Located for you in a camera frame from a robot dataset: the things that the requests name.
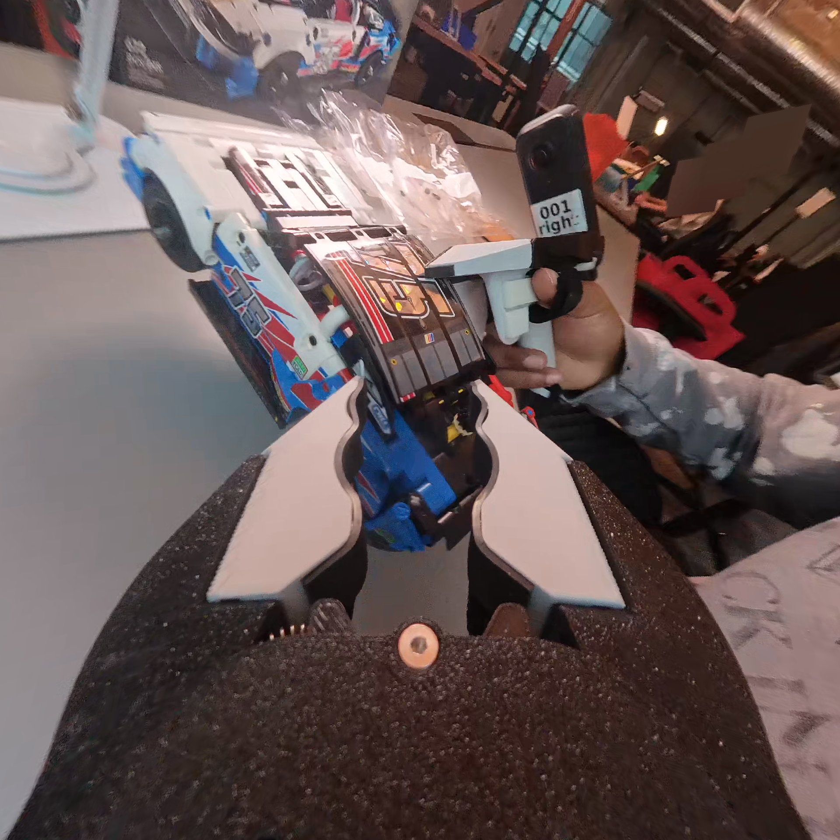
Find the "toy car picture box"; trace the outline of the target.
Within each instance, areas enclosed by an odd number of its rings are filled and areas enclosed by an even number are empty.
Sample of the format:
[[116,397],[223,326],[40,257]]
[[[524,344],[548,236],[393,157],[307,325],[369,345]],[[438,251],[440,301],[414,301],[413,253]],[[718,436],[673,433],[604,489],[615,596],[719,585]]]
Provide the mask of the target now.
[[417,1],[126,1],[111,78],[274,122],[324,91],[382,103]]

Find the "silver ventilation duct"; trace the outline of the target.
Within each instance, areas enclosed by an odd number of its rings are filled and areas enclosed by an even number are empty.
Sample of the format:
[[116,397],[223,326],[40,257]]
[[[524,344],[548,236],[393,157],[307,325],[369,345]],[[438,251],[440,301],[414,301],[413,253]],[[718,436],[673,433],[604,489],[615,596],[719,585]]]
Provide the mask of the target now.
[[809,103],[838,126],[838,1],[664,1],[645,6],[767,99]]

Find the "blue white brick toy car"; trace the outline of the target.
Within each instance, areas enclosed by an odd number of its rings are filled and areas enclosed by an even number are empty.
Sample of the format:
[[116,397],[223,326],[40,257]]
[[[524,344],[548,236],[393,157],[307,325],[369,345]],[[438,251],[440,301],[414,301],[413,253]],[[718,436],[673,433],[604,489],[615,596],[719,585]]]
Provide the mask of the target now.
[[151,232],[281,429],[355,376],[366,383],[354,484],[382,550],[454,548],[480,493],[473,381],[480,278],[427,276],[432,252],[374,211],[302,133],[143,112],[123,174]]

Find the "white monitor stand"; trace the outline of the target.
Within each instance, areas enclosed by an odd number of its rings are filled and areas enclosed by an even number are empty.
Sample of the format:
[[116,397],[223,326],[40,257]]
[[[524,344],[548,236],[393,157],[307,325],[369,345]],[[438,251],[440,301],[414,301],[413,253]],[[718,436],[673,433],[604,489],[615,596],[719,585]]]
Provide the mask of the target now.
[[101,115],[117,1],[81,4],[79,68],[65,105],[1,99],[1,239],[148,228],[123,174],[134,134]]

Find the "wooden table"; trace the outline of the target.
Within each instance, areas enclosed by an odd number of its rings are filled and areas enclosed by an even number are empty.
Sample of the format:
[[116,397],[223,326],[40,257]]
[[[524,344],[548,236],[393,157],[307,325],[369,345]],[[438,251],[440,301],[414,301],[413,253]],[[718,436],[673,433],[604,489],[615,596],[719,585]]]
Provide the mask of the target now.
[[411,102],[475,123],[505,122],[496,111],[517,110],[527,90],[511,71],[467,50],[418,14],[407,30],[402,57],[414,58]]

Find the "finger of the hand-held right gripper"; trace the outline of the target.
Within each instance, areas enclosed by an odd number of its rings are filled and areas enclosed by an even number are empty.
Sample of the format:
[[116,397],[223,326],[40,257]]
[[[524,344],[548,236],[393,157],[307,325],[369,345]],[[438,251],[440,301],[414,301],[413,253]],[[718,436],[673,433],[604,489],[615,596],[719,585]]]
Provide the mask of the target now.
[[529,238],[459,244],[447,248],[424,268],[428,278],[488,276],[514,271],[523,276],[532,267]]

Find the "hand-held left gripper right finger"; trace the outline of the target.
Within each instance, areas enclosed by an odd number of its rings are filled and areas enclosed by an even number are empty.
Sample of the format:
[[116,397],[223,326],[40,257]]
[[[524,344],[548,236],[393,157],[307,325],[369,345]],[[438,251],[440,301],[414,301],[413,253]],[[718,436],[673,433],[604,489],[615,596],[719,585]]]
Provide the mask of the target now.
[[625,618],[626,598],[574,477],[572,459],[478,381],[476,456],[488,466],[471,512],[471,605],[524,611],[534,636],[560,632],[563,610]]

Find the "red bag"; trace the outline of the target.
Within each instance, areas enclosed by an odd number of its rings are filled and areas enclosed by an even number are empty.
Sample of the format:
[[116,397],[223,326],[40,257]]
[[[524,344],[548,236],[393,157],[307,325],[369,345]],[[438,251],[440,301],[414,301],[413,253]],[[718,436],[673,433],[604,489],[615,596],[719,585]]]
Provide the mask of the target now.
[[744,340],[726,291],[694,260],[646,255],[637,265],[631,323],[656,331],[678,350],[713,361]]

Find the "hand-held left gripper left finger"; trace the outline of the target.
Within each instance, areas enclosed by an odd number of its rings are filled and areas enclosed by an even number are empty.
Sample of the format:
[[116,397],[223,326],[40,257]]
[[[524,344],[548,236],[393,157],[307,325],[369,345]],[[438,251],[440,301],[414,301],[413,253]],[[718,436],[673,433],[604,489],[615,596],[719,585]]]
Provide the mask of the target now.
[[366,577],[354,488],[365,407],[356,376],[265,450],[208,602],[278,602],[287,617],[307,617],[332,598],[353,614]]

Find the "person's right forearm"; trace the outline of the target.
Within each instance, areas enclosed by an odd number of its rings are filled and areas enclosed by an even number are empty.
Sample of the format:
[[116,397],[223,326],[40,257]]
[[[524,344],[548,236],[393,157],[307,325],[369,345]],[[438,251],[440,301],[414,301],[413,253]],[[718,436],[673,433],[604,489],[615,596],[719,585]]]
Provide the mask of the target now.
[[795,528],[838,518],[838,390],[698,360],[626,325],[619,371],[569,402]]

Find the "person's pale printed pants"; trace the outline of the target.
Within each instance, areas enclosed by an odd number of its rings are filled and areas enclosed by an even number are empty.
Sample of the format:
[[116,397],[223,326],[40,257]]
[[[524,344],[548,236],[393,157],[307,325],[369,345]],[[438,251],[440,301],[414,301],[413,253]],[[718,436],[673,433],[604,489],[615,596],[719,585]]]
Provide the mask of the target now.
[[839,838],[839,520],[692,580],[759,707],[812,838]]

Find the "clear plastic bag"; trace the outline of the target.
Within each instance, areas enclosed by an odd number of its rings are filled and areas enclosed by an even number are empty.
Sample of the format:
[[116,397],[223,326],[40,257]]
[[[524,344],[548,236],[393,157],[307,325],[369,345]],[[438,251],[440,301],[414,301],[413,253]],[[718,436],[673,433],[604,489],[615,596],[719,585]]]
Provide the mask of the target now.
[[520,237],[489,209],[453,129],[391,115],[352,92],[323,91],[272,111],[285,129],[311,136],[332,154],[378,222],[403,225],[434,252]]

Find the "person's right hand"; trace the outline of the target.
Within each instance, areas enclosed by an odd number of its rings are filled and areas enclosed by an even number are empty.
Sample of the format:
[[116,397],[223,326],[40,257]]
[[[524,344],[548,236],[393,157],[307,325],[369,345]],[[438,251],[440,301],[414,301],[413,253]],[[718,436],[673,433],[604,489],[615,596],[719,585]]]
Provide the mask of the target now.
[[539,350],[501,342],[489,324],[485,349],[500,383],[512,390],[584,392],[617,373],[624,359],[624,322],[596,281],[583,283],[574,310],[552,321],[554,362]]

